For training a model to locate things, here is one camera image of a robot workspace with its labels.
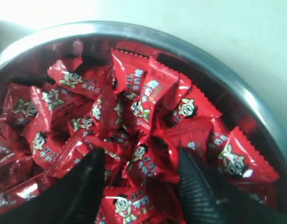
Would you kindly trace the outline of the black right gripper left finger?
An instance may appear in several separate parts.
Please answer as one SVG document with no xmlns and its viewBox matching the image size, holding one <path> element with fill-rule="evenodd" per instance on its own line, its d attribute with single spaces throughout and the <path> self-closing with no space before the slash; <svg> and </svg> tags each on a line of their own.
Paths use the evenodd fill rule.
<svg viewBox="0 0 287 224">
<path fill-rule="evenodd" d="M 43 193 L 0 215 L 0 224 L 93 224 L 102 199 L 105 155 L 89 152 Z"/>
</svg>

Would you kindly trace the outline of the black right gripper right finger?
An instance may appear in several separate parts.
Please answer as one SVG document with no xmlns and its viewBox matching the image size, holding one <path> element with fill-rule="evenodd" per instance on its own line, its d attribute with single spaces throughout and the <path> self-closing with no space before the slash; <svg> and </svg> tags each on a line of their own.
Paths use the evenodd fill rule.
<svg viewBox="0 0 287 224">
<path fill-rule="evenodd" d="M 287 215 L 256 202 L 191 149 L 179 152 L 179 199 L 188 224 L 287 224 Z"/>
</svg>

